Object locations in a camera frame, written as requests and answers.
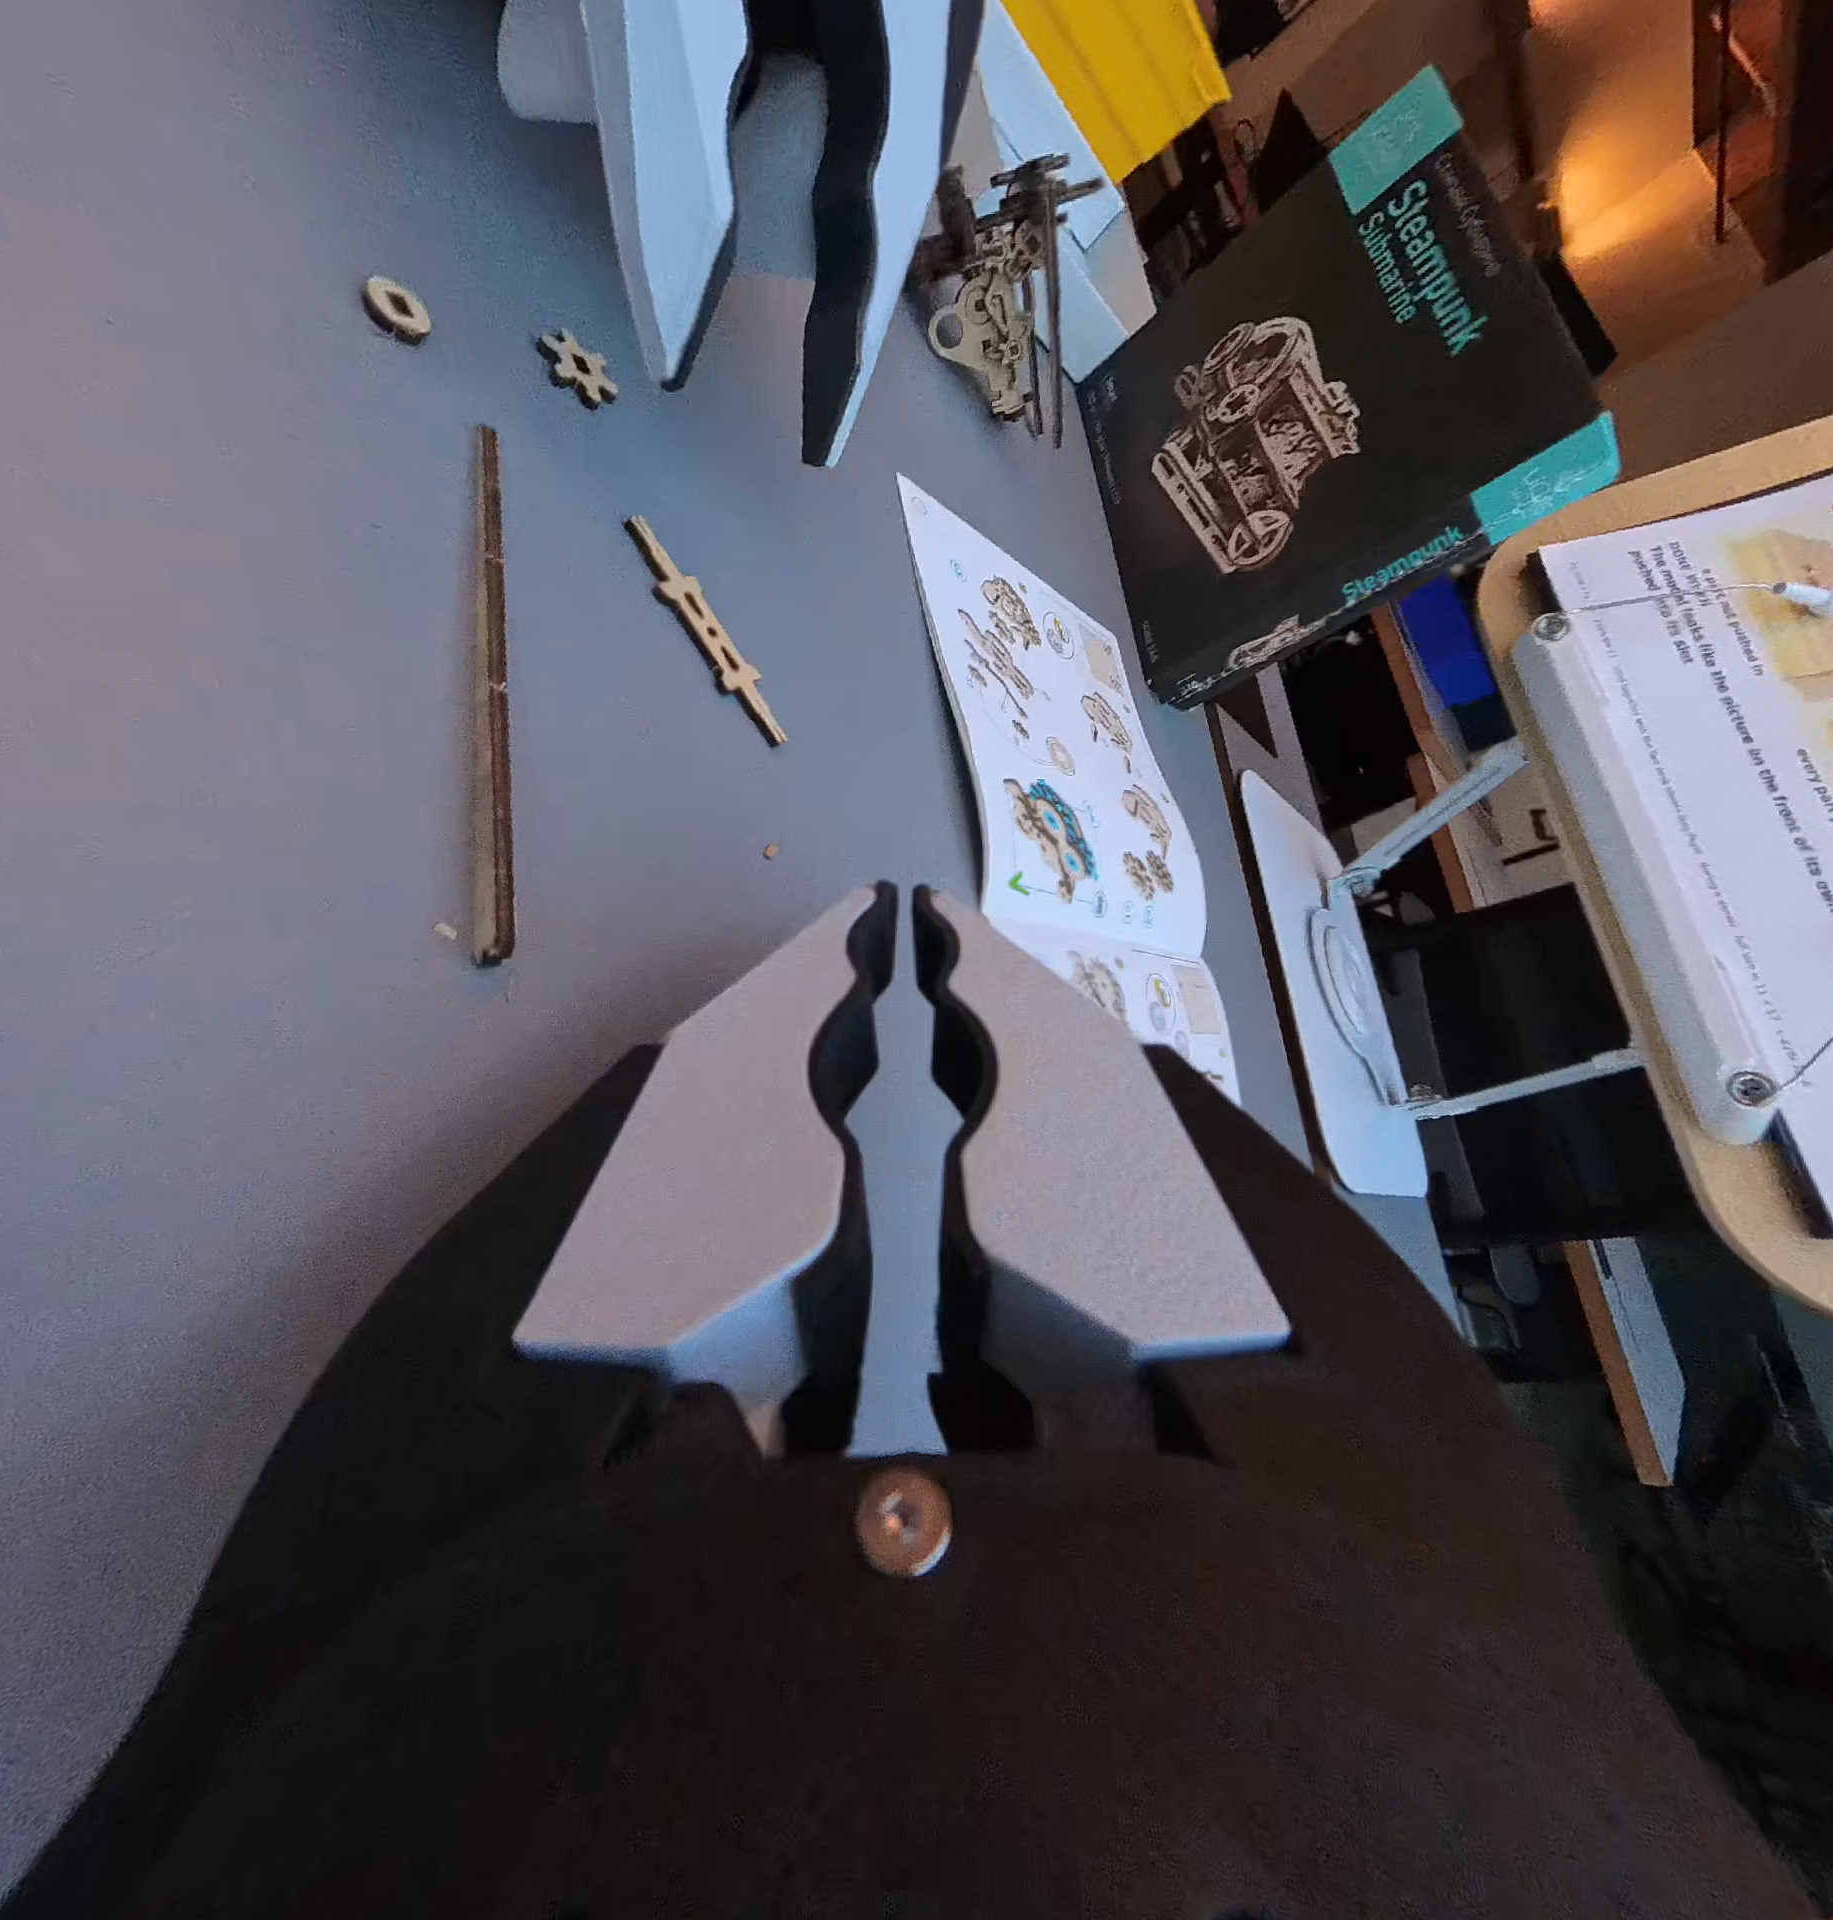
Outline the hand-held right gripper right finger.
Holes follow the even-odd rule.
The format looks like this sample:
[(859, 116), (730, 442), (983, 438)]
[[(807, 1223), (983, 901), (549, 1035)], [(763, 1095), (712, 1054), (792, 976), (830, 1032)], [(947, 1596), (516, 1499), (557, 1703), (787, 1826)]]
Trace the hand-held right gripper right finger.
[(929, 1401), (951, 1452), (1017, 1452), (1151, 1368), (1277, 1352), (1290, 1322), (1148, 1052), (922, 885), (910, 947), (945, 1153)]

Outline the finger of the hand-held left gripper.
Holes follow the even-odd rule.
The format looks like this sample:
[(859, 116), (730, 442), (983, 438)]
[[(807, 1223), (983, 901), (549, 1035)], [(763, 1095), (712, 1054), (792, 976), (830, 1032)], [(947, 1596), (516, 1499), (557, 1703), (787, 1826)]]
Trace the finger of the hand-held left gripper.
[(591, 126), (651, 378), (687, 381), (730, 281), (730, 133), (756, 42), (744, 1), (508, 1), (499, 88), (520, 119)]
[(856, 428), (951, 151), (981, 18), (981, 1), (807, 6), (826, 82), (804, 321), (807, 466), (833, 466)]

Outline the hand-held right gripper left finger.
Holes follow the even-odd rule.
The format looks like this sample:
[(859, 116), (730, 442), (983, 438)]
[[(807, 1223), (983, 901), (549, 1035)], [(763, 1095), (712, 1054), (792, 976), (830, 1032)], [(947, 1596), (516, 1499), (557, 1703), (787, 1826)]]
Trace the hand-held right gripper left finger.
[(523, 1357), (718, 1387), (848, 1452), (874, 1259), (848, 1118), (878, 1072), (895, 886), (835, 899), (676, 1026), (528, 1308)]

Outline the notched wooden strip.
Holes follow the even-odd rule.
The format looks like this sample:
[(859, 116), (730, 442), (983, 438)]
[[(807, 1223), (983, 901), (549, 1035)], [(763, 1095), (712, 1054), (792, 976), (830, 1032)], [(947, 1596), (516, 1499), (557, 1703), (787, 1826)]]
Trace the notched wooden strip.
[(668, 555), (642, 516), (628, 516), (621, 525), (650, 568), (654, 595), (678, 619), (702, 660), (709, 661), (716, 690), (740, 702), (770, 748), (782, 748), (787, 732), (761, 694), (761, 671), (744, 656), (723, 619), (716, 617), (698, 581)]

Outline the grey desk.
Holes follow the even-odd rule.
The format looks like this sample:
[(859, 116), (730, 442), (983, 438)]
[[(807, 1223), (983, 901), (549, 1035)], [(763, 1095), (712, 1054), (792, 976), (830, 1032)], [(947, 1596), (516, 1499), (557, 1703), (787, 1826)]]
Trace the grey desk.
[[(846, 889), (976, 891), (895, 476), (1130, 633), (1080, 434), (993, 427), (909, 315), (830, 472), (799, 463), (799, 284), (742, 269), (687, 387), (642, 378), (595, 136), (505, 107), (497, 13), (0, 4), (0, 1900), (425, 1240)], [(423, 345), (368, 319), (373, 273)], [(549, 378), (559, 330), (614, 402)]]

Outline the wooden mechanical model assembly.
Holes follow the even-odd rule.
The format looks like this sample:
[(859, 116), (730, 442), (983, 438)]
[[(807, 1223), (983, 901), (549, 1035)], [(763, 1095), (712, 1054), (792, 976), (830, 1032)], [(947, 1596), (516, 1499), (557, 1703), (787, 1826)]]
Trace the wooden mechanical model assembly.
[(1067, 208), (1101, 191), (1069, 180), (1069, 156), (1044, 153), (991, 178), (995, 209), (977, 211), (951, 165), (936, 182), (939, 231), (919, 240), (919, 284), (955, 284), (929, 316), (929, 345), (976, 375), (991, 414), (1025, 421), (1032, 436), (1064, 442), (1061, 259)]

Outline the white cardboard box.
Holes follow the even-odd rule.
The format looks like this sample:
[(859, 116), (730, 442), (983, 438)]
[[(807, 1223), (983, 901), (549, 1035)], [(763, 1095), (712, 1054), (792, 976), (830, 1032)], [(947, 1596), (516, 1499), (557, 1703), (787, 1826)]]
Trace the white cardboard box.
[(977, 71), (998, 171), (1061, 153), (1067, 183), (1099, 182), (1093, 195), (1064, 205), (1057, 237), (1058, 353), (1072, 378), (1083, 378), (1154, 315), (1127, 203), (1116, 182), (1101, 171), (1025, 36), (997, 1), (983, 6)]

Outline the yellow plastic bin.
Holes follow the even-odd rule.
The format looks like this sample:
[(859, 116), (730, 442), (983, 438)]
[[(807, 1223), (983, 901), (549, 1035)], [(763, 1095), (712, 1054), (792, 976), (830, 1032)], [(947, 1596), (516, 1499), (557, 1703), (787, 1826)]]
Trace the yellow plastic bin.
[(1000, 1), (1000, 11), (1112, 182), (1231, 100), (1208, 31), (1214, 4)]

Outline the white document stand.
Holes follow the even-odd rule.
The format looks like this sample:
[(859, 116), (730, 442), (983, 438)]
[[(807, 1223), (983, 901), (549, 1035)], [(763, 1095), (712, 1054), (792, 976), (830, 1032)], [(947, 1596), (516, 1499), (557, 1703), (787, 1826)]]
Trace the white document stand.
[(1410, 851), (1527, 764), (1519, 738), (1502, 742), (1421, 803), (1372, 851), (1344, 865), (1334, 844), (1258, 774), (1238, 777), (1238, 801), (1282, 963), (1319, 1142), (1348, 1192), (1421, 1197), (1429, 1187), (1418, 1124), (1545, 1095), (1645, 1066), (1633, 1046), (1530, 1074), (1469, 1095), (1415, 1095), (1385, 1015), (1358, 901)]

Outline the black puzzle kit box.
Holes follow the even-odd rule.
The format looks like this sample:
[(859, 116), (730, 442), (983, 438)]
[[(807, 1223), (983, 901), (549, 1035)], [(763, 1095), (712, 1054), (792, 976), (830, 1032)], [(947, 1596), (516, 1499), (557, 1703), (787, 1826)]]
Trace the black puzzle kit box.
[(1609, 487), (1609, 411), (1434, 67), (1078, 387), (1145, 684), (1197, 706)]

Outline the illustrated instruction booklet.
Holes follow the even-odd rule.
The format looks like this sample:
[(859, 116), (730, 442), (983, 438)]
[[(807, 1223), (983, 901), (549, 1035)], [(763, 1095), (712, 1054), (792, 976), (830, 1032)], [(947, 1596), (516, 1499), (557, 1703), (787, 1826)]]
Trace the illustrated instruction booklet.
[(983, 917), (1238, 1102), (1198, 849), (1115, 633), (906, 476), (899, 497), (969, 763)]

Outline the long wooden stick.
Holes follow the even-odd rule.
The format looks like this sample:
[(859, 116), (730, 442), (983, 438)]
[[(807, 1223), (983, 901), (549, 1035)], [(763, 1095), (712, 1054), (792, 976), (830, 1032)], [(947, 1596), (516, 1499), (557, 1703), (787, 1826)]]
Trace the long wooden stick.
[(494, 427), (473, 428), (473, 774), (472, 963), (499, 968), (516, 948), (515, 803), (508, 724), (505, 525)]

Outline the white clip bar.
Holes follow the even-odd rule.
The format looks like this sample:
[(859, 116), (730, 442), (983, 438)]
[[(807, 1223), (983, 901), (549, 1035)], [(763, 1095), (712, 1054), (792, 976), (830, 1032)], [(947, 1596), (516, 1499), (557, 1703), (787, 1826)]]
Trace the white clip bar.
[(1767, 1142), (1787, 1078), (1713, 858), (1682, 822), (1621, 671), (1577, 613), (1523, 626), (1506, 656), (1519, 728), (1637, 989), (1649, 1060), (1720, 1146)]

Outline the wooden document board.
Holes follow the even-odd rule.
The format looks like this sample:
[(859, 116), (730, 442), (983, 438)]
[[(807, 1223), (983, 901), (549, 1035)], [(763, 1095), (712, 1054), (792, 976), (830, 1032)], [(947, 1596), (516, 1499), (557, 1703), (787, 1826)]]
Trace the wooden document board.
[[(1552, 613), (1547, 583), (1535, 564), (1544, 542), (1694, 514), (1790, 487), (1826, 469), (1833, 469), (1833, 416), (1609, 487), (1506, 537), (1481, 579), (1478, 630), (1521, 738), (1506, 656), (1523, 626), (1536, 614)], [(1572, 862), (1565, 819), (1556, 801), (1552, 803)], [(1773, 1140), (1755, 1146), (1720, 1146), (1694, 1127), (1668, 1072), (1649, 1060), (1646, 1032), (1635, 1022), (1645, 1009), (1625, 975), (1621, 938), (1601, 918), (1594, 886), (1577, 876), (1575, 885), (1701, 1216), (1764, 1281), (1833, 1315), (1833, 1237), (1823, 1234), (1819, 1216), (1799, 1184), (1790, 1157)]]

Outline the printed instruction sheets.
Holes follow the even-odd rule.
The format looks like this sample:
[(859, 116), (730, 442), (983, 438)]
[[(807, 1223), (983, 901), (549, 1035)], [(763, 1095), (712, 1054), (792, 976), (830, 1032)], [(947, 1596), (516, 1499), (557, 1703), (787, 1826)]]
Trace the printed instruction sheets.
[(1833, 1237), (1833, 469), (1547, 540), (1535, 564), (1621, 671), (1713, 858), (1787, 1072), (1768, 1140)]

